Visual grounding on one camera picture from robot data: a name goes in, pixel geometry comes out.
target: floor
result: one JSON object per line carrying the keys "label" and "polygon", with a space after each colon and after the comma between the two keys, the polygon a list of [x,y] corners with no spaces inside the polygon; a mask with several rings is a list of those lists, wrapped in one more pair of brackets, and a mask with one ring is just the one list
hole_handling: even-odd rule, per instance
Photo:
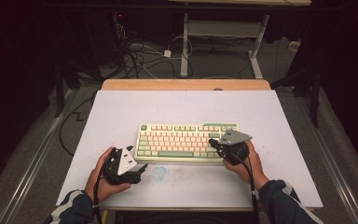
{"label": "floor", "polygon": [[[252,39],[218,39],[212,42],[194,40],[189,58],[191,78],[254,78],[246,55],[253,46]],[[283,38],[262,44],[257,59],[268,82],[285,76],[296,55],[288,50],[289,43]],[[148,51],[139,52],[143,55],[143,58],[139,57],[139,60],[144,60],[143,70],[136,74],[128,62],[127,71],[130,73],[122,72],[113,78],[135,78],[136,75],[139,78],[174,78],[179,74],[179,60],[147,62],[159,58],[158,53],[165,48],[141,42],[132,48]],[[174,53],[172,57],[180,57],[180,53]],[[113,69],[101,67],[103,74]],[[55,93],[51,93],[50,107],[23,137],[1,174],[0,223],[40,223],[54,210],[72,160],[69,154],[76,152],[92,107],[90,97],[101,87],[101,83],[90,80],[88,76],[79,76],[81,88],[66,92],[65,108],[58,118],[54,118],[56,99]],[[279,88],[277,93],[324,203],[324,208],[313,211],[314,214],[324,223],[358,223],[358,156],[326,95],[321,92],[320,128],[316,129],[308,117],[308,97],[295,98],[291,88]],[[260,213],[260,217],[262,223],[269,223],[264,213]]]}

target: spacebar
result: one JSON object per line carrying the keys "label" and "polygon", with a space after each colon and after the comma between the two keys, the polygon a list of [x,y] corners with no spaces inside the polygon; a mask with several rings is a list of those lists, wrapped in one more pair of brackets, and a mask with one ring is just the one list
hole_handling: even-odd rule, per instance
{"label": "spacebar", "polygon": [[174,151],[160,151],[159,157],[174,157],[174,158],[193,158],[193,152],[174,152]]}

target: green and white keyboard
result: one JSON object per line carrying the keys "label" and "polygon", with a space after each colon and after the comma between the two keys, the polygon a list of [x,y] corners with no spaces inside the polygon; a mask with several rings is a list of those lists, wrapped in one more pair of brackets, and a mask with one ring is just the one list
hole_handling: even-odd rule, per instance
{"label": "green and white keyboard", "polygon": [[219,163],[210,138],[219,139],[226,130],[238,131],[232,123],[142,124],[135,148],[137,161],[188,161]]}

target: dark background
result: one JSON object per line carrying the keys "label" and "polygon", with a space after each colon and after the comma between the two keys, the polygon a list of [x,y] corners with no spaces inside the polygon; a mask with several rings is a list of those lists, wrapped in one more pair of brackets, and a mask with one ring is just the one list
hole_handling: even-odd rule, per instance
{"label": "dark background", "polygon": [[[346,1],[312,4],[343,3]],[[158,16],[150,12],[126,14],[123,22],[145,36],[170,37],[182,29],[182,19],[177,16],[167,12]],[[98,76],[98,64],[116,60],[111,50],[105,51],[114,49],[115,43],[104,18],[106,14],[69,13],[64,19],[60,13],[41,10],[35,1],[0,0],[0,173],[28,128],[50,104],[48,94],[54,87],[58,62],[70,61],[77,69]],[[145,19],[153,22],[151,30],[145,29]],[[358,152],[358,3],[338,15],[317,14],[311,22],[309,17],[293,14],[271,16],[266,40],[282,36],[293,40],[304,37],[289,75],[319,62],[322,86]],[[311,85],[306,77],[292,84]]]}

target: white desk leg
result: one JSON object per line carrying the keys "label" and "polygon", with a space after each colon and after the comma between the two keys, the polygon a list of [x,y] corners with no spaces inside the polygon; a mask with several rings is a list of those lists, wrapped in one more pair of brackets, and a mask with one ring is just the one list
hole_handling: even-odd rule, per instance
{"label": "white desk leg", "polygon": [[187,60],[188,60],[188,49],[187,49],[187,38],[188,38],[188,13],[185,13],[185,20],[183,23],[183,53],[182,63],[180,66],[180,77],[187,77]]}
{"label": "white desk leg", "polygon": [[263,21],[260,24],[260,27],[258,29],[258,33],[257,33],[257,38],[255,40],[255,48],[254,50],[249,50],[249,60],[251,61],[251,65],[255,74],[255,78],[263,78],[263,76],[261,75],[261,70],[260,70],[260,66],[258,66],[258,62],[257,62],[257,52],[258,49],[260,48],[261,45],[261,41],[263,40],[263,35],[264,32],[266,31],[266,27],[267,27],[267,22],[269,21],[269,15],[265,15],[263,17]]}

